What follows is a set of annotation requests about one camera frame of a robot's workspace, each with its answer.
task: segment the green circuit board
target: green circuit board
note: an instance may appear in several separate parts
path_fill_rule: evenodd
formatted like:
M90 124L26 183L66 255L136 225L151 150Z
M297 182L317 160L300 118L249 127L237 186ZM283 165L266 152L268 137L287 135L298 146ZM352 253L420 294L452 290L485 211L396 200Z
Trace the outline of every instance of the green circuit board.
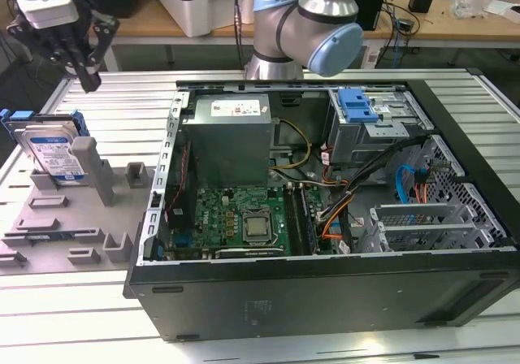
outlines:
M237 247L251 245L244 240L245 218L269 216L271 240L263 246L277 247L291 255L286 223L284 190L278 188L201 188L197 194L193 248ZM305 191L311 212L323 205L319 190Z

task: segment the metal table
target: metal table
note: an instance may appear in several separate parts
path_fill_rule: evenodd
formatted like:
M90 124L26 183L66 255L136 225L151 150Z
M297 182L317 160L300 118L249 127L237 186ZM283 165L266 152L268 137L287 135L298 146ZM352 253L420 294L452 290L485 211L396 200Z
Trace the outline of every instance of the metal table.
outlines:
M112 167L136 160L154 167L175 82L239 78L237 71L107 73L101 88L88 95L77 82L62 82L43 111L81 110ZM485 77L449 69L352 70L337 78L425 80L520 199L520 114ZM10 228L28 196L31 169L16 148L0 170L0 232ZM166 344L139 302L121 295L125 277L126 271L0 277L2 362L520 361L520 291L459 328ZM352 306L331 307L347 309Z

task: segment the motherboard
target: motherboard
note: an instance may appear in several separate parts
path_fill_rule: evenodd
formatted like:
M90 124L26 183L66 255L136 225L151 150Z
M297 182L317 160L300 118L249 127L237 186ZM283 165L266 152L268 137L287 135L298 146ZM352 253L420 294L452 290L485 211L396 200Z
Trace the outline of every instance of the motherboard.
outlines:
M305 198L299 203L305 209L295 211L292 195L286 186L198 189L193 229L171 232L173 258L252 257L252 249L267 252L263 256L293 255L291 236L298 228L305 226L316 242L314 220L323 204L316 187L295 189L295 200Z

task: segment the cpu socket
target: cpu socket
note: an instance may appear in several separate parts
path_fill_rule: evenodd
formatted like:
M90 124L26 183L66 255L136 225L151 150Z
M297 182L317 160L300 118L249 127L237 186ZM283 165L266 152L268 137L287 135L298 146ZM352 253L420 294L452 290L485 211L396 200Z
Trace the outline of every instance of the cpu socket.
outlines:
M271 211L246 210L242 212L242 239L252 246L271 242Z

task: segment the yellow wire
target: yellow wire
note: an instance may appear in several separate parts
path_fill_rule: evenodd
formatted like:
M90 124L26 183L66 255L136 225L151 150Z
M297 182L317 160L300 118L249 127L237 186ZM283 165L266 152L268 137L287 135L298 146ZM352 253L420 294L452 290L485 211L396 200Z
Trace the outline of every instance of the yellow wire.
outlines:
M291 163L290 165L278 165L275 167L270 167L271 169L293 169L294 167L299 167L300 165L303 165L306 163L310 158L310 150L312 148L312 144L310 143L307 136L303 133L303 131L296 126L296 124L289 122L286 119L280 119L281 123L286 123L289 126L293 127L298 134L301 135L301 137L305 140L305 144L307 145L307 153L305 154L305 157L300 162Z

